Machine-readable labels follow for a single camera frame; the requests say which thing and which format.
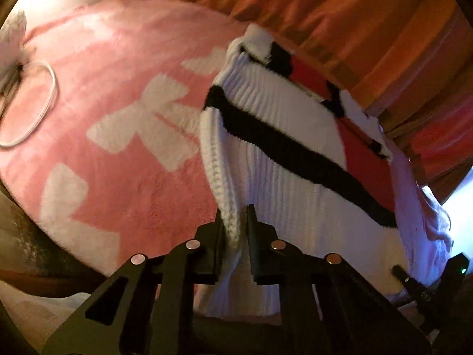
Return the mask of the white red black knit sweater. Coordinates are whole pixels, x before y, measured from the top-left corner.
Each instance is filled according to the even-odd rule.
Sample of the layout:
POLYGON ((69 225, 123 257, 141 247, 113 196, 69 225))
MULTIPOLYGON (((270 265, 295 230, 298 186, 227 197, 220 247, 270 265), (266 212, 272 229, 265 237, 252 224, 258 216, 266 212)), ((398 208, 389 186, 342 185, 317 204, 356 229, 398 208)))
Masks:
POLYGON ((211 317, 276 314, 275 286, 250 275, 245 209, 311 256, 339 253, 377 291, 408 264, 394 213, 391 153, 330 109, 342 93, 250 25, 230 44, 200 115, 205 174, 221 211, 227 251, 221 277, 201 286, 196 310, 211 317))

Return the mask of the pink blanket with white bows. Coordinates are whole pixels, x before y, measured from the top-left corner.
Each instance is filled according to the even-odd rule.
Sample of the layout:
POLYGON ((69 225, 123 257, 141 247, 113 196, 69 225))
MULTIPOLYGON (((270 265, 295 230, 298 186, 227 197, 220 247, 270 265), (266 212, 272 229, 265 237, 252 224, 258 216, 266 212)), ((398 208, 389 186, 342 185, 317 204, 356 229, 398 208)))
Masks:
MULTIPOLYGON (((228 45, 245 24, 177 0, 104 0, 36 27, 26 46, 51 71, 21 82, 1 139, 1 180, 56 244, 109 275, 135 252, 156 256, 216 212, 200 115, 228 45)), ((395 216, 411 274, 429 285, 449 257, 447 229, 422 209, 405 156, 391 164, 395 216)))

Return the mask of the orange pink curtain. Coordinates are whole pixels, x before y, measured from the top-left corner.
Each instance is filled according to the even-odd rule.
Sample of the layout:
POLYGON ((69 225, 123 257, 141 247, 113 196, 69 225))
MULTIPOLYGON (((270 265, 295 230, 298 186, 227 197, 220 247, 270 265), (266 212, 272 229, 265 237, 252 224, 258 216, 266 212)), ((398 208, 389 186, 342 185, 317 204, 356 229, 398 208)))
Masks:
POLYGON ((472 167, 472 0, 180 0, 254 22, 377 117, 446 201, 472 167))

